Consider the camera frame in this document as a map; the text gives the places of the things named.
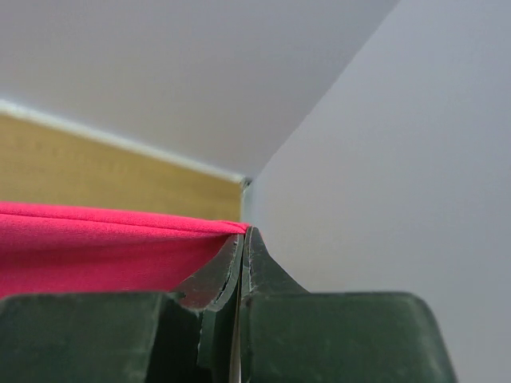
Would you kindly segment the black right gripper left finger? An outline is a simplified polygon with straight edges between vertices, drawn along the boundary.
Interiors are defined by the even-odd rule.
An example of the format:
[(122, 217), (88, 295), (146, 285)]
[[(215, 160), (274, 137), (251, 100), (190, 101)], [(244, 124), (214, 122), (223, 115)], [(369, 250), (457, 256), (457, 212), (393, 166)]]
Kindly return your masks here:
[(4, 382), (235, 382), (243, 239), (170, 292), (1, 302)]

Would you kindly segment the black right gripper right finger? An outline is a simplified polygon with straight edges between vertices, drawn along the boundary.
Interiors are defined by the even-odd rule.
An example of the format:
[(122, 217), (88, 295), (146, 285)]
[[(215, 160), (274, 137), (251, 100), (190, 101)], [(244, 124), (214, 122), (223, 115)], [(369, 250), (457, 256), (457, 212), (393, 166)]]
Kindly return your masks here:
[(244, 382), (454, 382), (436, 318), (405, 292), (311, 293), (244, 238), (240, 299)]

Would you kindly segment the pink t-shirt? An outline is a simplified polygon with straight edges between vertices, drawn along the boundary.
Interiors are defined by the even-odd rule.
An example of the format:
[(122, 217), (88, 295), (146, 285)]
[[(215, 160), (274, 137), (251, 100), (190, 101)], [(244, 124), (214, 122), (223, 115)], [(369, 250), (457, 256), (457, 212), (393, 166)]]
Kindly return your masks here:
[(138, 211), (1, 204), (1, 296), (170, 291), (246, 223)]

